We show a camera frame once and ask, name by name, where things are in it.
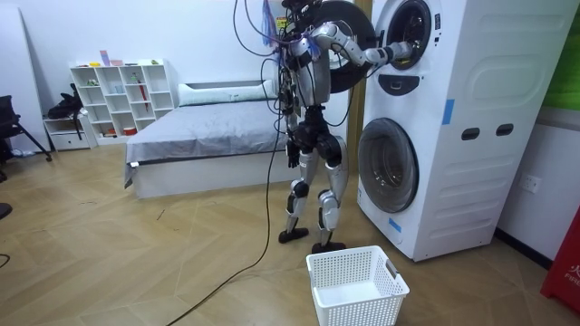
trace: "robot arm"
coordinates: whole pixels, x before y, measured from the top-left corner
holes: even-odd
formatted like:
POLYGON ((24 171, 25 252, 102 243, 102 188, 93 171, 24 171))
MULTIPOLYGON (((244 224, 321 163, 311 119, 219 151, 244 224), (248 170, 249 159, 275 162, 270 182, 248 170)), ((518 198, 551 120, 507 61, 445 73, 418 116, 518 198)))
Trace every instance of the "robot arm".
POLYGON ((383 66, 396 59, 409 58, 411 46, 406 42, 392 43, 383 48, 361 50, 351 37, 345 35, 335 23, 324 23, 312 32, 321 50, 333 50, 357 66, 383 66))

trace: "white laundry basket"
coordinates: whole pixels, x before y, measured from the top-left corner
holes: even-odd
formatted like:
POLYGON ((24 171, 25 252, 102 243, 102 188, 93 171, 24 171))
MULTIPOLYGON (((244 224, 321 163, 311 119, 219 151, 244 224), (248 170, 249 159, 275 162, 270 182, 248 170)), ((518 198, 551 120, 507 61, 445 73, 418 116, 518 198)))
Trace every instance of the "white laundry basket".
POLYGON ((409 287, 379 246, 310 254, 306 262, 321 326, 395 324, 409 287))

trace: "blue tape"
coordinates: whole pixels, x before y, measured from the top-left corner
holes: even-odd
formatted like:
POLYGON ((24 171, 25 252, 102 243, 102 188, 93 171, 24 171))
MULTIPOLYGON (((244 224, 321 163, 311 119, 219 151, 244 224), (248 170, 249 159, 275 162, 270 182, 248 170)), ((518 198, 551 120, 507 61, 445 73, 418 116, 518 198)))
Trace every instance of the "blue tape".
POLYGON ((401 226, 396 224, 395 221, 392 220, 392 218, 389 217, 389 224, 395 228, 395 230, 399 231, 399 233, 401 232, 401 226))
POLYGON ((443 112, 443 123, 444 125, 451 123, 451 114, 453 113, 453 106, 455 105, 454 99, 448 99, 445 102, 445 112, 443 112))

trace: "washing machine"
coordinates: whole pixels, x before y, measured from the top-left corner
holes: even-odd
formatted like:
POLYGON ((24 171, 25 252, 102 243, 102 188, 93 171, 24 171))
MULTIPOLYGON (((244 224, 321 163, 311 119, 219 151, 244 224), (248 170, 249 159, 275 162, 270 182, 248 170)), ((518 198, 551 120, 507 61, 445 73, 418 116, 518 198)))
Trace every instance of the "washing machine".
POLYGON ((414 261, 489 244, 578 0, 374 0, 358 203, 414 261))

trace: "wooden floor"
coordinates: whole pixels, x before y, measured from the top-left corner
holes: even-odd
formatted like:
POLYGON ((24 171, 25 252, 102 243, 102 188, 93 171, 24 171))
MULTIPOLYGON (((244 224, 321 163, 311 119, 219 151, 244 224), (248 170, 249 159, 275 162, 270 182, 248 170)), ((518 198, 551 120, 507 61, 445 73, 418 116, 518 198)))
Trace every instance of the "wooden floor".
MULTIPOLYGON (((137 200, 122 189, 123 154, 100 147, 4 168, 0 202, 14 212, 0 221, 0 253, 12 256, 0 269, 0 325, 165 325, 260 255, 264 186, 137 200)), ((288 188, 272 187, 274 241, 264 261, 178 325, 317 324, 305 268, 316 201, 300 222, 312 234, 281 245, 288 188)), ((580 324, 539 294, 546 271, 499 241, 409 261, 361 213, 355 193, 353 178, 334 239, 379 245, 393 260, 411 288, 397 325, 580 324)))

